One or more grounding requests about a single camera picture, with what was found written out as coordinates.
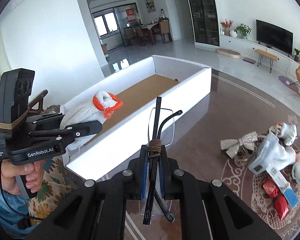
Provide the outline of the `white glove orange cuff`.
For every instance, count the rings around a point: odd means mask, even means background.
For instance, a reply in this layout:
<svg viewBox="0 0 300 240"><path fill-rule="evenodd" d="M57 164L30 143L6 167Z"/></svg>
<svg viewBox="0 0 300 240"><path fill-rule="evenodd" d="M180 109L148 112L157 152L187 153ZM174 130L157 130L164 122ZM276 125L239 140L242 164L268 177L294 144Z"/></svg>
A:
<svg viewBox="0 0 300 240"><path fill-rule="evenodd" d="M123 102L115 95L100 90L95 93L91 101L68 111L61 121L60 129L65 129L69 125L90 121L99 121L101 124L104 124L122 105Z"/></svg>

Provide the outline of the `white knit glove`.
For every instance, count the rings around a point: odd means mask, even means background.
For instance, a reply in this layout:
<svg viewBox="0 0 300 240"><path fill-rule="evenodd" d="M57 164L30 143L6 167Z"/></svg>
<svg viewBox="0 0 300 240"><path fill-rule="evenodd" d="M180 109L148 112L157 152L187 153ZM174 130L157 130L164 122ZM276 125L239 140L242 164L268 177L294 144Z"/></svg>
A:
<svg viewBox="0 0 300 240"><path fill-rule="evenodd" d="M294 150L292 145L298 135L296 125L288 125L285 122L275 124L277 137L283 141L279 147L279 153L274 157L274 165L282 170L292 165L292 178L300 185L300 151Z"/></svg>

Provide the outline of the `blue white small carton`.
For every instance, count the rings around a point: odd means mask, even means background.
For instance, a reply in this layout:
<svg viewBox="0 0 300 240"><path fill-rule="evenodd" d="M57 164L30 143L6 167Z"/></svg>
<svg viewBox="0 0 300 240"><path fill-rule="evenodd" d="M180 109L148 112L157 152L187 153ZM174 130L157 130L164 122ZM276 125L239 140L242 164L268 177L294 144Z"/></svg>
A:
<svg viewBox="0 0 300 240"><path fill-rule="evenodd" d="M274 183L277 185L281 193L286 198L291 208L294 208L299 203L297 194L292 189L290 182L286 180L283 174L276 168L276 166L269 166L266 172L270 175Z"/></svg>

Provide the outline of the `wooden bench hairpin legs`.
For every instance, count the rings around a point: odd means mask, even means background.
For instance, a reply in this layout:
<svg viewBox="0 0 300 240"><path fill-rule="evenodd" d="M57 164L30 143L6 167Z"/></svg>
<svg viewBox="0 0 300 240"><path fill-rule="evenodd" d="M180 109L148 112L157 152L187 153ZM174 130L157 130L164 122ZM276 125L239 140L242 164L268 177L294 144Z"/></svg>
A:
<svg viewBox="0 0 300 240"><path fill-rule="evenodd" d="M270 70L269 70L269 72L271 73L274 61L278 61L278 58L275 55L273 55L271 53L268 53L268 52L266 52L264 50L260 50L260 49L256 49L255 53L258 54L257 66L259 66L259 65L262 64L262 61L263 61L264 58L268 58L269 59L269 61L270 61Z"/></svg>

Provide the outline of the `oval beige floor mat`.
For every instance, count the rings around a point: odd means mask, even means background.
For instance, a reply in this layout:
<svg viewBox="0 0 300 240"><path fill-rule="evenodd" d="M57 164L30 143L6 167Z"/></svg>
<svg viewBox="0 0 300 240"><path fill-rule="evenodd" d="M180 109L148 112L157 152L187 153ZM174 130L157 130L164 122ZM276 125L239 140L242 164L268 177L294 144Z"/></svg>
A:
<svg viewBox="0 0 300 240"><path fill-rule="evenodd" d="M219 55L230 57L232 59L240 59L242 57L240 53L225 48L216 48L216 53Z"/></svg>

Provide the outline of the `white tv cabinet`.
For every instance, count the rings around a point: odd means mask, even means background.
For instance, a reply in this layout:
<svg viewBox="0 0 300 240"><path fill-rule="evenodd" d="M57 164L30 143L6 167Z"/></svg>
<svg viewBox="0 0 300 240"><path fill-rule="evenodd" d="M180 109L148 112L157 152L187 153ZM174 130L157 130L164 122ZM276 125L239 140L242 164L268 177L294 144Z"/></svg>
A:
<svg viewBox="0 0 300 240"><path fill-rule="evenodd" d="M299 66L298 62L295 62L290 57L284 55L283 53L279 53L273 49L267 48L266 46L260 45L257 42L249 41L246 39L220 35L219 36L219 45L223 48L228 48L234 51L237 51L245 56L250 56L252 58L258 59L259 54L255 51L257 49L266 51L272 55L277 57L277 61L274 60L273 67L275 70L280 70L289 74L291 76L295 76L295 71Z"/></svg>

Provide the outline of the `black frame eyeglasses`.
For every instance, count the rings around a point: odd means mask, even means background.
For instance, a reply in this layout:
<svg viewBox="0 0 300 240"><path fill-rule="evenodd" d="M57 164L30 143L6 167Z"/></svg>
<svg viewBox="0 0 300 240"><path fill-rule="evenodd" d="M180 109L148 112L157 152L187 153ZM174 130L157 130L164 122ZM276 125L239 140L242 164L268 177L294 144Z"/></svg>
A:
<svg viewBox="0 0 300 240"><path fill-rule="evenodd" d="M169 222L174 222L175 220L174 214L168 211L168 209L164 206L156 190L156 177L157 177L159 157L161 156L162 128L164 124L166 124L166 122L168 122L175 116L181 115L183 112L179 110L176 113L172 113L166 119L164 119L162 123L159 125L160 111L161 111L161 97L158 96L156 99L156 106L155 106L152 140L148 143L147 146L148 161L149 161L149 189L148 189L147 201L145 206L145 213L143 215L143 225L151 224L154 200L157 201L157 204L159 205L162 213L164 214L164 216Z"/></svg>

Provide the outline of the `black glass display cabinet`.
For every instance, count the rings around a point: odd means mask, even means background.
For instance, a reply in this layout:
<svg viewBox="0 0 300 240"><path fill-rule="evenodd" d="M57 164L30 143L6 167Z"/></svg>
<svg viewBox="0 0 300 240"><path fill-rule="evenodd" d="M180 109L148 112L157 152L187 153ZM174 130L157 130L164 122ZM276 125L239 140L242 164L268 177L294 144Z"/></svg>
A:
<svg viewBox="0 0 300 240"><path fill-rule="evenodd" d="M213 46L219 45L219 25L215 0L189 0L194 40Z"/></svg>

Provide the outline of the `red snack packet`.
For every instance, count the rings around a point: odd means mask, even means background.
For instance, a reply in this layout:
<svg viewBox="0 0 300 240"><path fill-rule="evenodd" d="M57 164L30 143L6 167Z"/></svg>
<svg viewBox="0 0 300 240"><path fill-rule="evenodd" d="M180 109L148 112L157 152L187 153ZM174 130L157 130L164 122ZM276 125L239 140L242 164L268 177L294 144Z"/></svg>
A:
<svg viewBox="0 0 300 240"><path fill-rule="evenodd" d="M280 221L283 221L289 213L288 202L283 194L280 192L279 187L273 180L268 178L262 187L269 198L274 199L274 207L277 211Z"/></svg>

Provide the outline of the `dining table with chairs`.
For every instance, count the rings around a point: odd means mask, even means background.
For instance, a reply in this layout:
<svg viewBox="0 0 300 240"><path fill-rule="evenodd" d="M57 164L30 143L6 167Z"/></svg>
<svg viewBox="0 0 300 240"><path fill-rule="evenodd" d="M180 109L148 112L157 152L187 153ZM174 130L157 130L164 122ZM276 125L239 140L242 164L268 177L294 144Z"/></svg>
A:
<svg viewBox="0 0 300 240"><path fill-rule="evenodd" d="M147 42L155 45L157 35L161 37L162 43L173 42L170 29L170 21L168 18L157 18L157 21L151 24L133 24L124 28L124 33L128 42L137 40L140 46L145 46Z"/></svg>

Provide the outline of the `red flower vase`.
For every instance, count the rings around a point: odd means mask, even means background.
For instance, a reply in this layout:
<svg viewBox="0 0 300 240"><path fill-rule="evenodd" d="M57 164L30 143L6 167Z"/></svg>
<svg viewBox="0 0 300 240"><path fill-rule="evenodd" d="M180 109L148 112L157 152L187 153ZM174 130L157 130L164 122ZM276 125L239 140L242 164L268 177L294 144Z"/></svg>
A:
<svg viewBox="0 0 300 240"><path fill-rule="evenodd" d="M220 21L220 24L224 30L224 35L226 36L230 35L230 30L232 28L233 23L234 23L233 20L227 20L227 19L225 19L224 21L223 20Z"/></svg>

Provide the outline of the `clear plastic box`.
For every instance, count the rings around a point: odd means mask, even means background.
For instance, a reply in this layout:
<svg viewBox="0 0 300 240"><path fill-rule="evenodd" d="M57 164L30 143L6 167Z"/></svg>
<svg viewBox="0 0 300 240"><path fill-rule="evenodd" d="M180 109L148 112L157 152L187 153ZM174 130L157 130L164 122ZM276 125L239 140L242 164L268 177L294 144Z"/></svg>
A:
<svg viewBox="0 0 300 240"><path fill-rule="evenodd" d="M279 138L269 132L258 147L254 159L248 168L253 174L259 175L276 161L283 162L286 158L285 148L279 144Z"/></svg>

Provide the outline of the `black flat television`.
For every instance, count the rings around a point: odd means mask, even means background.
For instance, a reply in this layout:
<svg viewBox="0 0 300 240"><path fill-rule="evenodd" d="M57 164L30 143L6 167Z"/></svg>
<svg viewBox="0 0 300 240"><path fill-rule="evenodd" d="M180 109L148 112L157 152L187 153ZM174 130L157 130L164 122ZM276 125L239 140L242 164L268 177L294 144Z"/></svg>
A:
<svg viewBox="0 0 300 240"><path fill-rule="evenodd" d="M291 55L293 33L268 22L256 20L256 40Z"/></svg>

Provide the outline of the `white cardboard box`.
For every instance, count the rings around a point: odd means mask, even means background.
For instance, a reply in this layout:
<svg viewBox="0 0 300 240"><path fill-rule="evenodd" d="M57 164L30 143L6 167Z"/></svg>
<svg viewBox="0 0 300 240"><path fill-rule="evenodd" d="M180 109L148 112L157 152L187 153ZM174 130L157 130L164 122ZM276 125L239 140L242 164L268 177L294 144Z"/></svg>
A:
<svg viewBox="0 0 300 240"><path fill-rule="evenodd" d="M61 106L63 113L91 101L99 90L111 92L123 106L104 123L102 132L63 155L66 168L83 179L98 180L148 142L148 124L157 97L164 116L188 112L211 92L210 66L153 55L112 74Z"/></svg>

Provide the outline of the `green potted plant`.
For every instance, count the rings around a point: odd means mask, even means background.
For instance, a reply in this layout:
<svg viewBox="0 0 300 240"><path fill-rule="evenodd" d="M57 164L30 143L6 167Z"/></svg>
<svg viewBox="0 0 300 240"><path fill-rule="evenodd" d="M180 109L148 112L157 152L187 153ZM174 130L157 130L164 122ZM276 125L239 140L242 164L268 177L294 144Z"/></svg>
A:
<svg viewBox="0 0 300 240"><path fill-rule="evenodd" d="M251 33L252 29L248 25L241 23L240 25L238 25L235 28L235 31L240 33L241 38L247 39L248 35Z"/></svg>

